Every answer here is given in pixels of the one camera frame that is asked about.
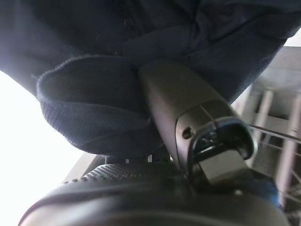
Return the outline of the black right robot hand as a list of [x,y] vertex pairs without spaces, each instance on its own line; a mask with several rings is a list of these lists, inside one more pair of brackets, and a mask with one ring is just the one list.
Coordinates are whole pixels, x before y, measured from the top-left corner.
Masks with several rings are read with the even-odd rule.
[[159,60],[139,70],[148,109],[173,165],[152,176],[82,178],[33,204],[21,226],[287,226],[246,161],[248,126],[188,67]]

